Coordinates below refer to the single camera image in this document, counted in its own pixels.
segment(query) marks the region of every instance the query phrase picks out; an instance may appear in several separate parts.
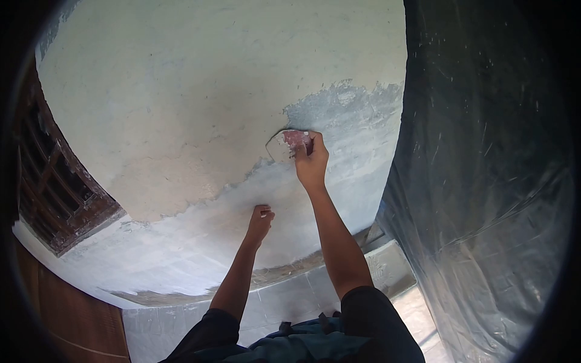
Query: fingers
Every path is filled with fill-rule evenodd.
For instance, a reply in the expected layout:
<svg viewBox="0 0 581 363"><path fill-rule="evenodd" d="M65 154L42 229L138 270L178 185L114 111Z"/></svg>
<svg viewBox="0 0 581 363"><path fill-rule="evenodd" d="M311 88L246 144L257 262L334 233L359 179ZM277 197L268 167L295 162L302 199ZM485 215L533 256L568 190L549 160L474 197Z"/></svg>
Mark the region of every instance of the fingers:
<svg viewBox="0 0 581 363"><path fill-rule="evenodd" d="M317 131L309 131L309 137L313 139L313 152L324 150L323 134Z"/></svg>
<svg viewBox="0 0 581 363"><path fill-rule="evenodd" d="M265 218L267 221L272 221L274 219L274 212L267 212L265 215L263 215L263 218Z"/></svg>
<svg viewBox="0 0 581 363"><path fill-rule="evenodd" d="M301 143L300 145L296 146L295 161L296 160L304 160L306 158L307 158L307 148L305 147L305 145L303 143Z"/></svg>
<svg viewBox="0 0 581 363"><path fill-rule="evenodd" d="M266 211L266 210L270 210L270 206L266 205L266 204L259 204L257 206L254 207L254 212L262 212L262 211Z"/></svg>

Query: person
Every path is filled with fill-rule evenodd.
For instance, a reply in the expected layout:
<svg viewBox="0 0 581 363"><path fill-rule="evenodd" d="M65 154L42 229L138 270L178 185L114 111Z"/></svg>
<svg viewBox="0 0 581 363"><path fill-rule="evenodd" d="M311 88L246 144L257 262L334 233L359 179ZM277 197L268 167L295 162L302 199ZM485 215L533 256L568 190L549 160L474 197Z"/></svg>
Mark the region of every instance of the person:
<svg viewBox="0 0 581 363"><path fill-rule="evenodd" d="M163 362L424 362L424 356L389 299L374 288L365 257L325 187L329 153L319 132L313 151L295 155L296 174L315 214L321 250L341 313L295 325L244 348L236 345L256 252L275 214L254 208L248 232L210 308Z"/></svg>

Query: brown wooden panel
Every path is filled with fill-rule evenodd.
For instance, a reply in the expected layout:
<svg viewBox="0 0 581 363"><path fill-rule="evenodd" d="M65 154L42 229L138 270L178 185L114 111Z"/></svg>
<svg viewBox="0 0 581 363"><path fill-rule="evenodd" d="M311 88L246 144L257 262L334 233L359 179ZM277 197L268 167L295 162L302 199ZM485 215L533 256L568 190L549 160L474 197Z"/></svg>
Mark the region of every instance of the brown wooden panel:
<svg viewBox="0 0 581 363"><path fill-rule="evenodd" d="M38 261L20 243L15 243L15 246L20 275L28 292L28 298L36 312L40 314L40 301L38 299Z"/></svg>
<svg viewBox="0 0 581 363"><path fill-rule="evenodd" d="M90 350L128 357L121 309L76 289L39 266L41 318L61 340Z"/></svg>
<svg viewBox="0 0 581 363"><path fill-rule="evenodd" d="M56 336L53 337L56 346L72 363L128 363L128 357L118 357L103 352L88 350Z"/></svg>
<svg viewBox="0 0 581 363"><path fill-rule="evenodd" d="M16 255L32 305L71 362L130 361L121 309L69 285L20 243L16 244Z"/></svg>

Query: dark shirt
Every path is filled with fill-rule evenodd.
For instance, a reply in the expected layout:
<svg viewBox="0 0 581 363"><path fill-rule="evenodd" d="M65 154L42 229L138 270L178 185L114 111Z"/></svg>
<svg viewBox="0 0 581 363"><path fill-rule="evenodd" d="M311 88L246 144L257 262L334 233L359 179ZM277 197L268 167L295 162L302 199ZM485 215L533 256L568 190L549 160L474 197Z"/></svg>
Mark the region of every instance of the dark shirt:
<svg viewBox="0 0 581 363"><path fill-rule="evenodd" d="M319 344L337 344L339 342L344 343L345 339L350 337L366 337L370 339L364 340L364 343L355 352L351 350L345 355L341 355L338 359L323 358L310 359L310 361L344 363L425 362L422 351L412 338L399 314L389 299L378 289L370 286L360 286L349 291L341 300L341 310L340 324L338 324L340 325L341 333L334 333L334 336L337 337L338 334L344 334L345 336L342 336L343 340L329 339L326 341L319 339L316 341L322 342ZM239 328L238 320L229 313L220 309L209 309L202 320L189 331L163 362L207 361L204 354L196 353L202 350L218 351L223 354L223 359L237 354L252 352L252 349L236 346ZM266 345L268 342L268 339L259 340L262 345ZM277 344L277 347L285 349L287 346ZM341 346L335 347L335 351L341 348ZM281 354L288 355L289 352L281 352ZM268 360L256 359L250 361L266 362ZM307 362L309 360L297 360L297 362L299 361Z"/></svg>

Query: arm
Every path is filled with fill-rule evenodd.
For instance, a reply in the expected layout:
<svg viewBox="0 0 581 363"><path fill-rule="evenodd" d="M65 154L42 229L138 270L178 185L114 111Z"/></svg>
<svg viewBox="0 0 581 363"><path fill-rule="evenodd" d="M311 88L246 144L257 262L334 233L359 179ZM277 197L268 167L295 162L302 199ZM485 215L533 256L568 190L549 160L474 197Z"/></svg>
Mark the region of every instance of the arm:
<svg viewBox="0 0 581 363"><path fill-rule="evenodd" d="M242 319L256 251L266 237L273 219L274 213L269 206L254 207L248 232L234 257L230 270L210 303L210 309L221 309L230 313L238 321Z"/></svg>
<svg viewBox="0 0 581 363"><path fill-rule="evenodd" d="M329 277L340 299L355 287L373 286L363 252L349 233L325 187L329 152L319 132L309 132L313 152L307 156L304 146L296 152L296 173L315 212L321 250Z"/></svg>

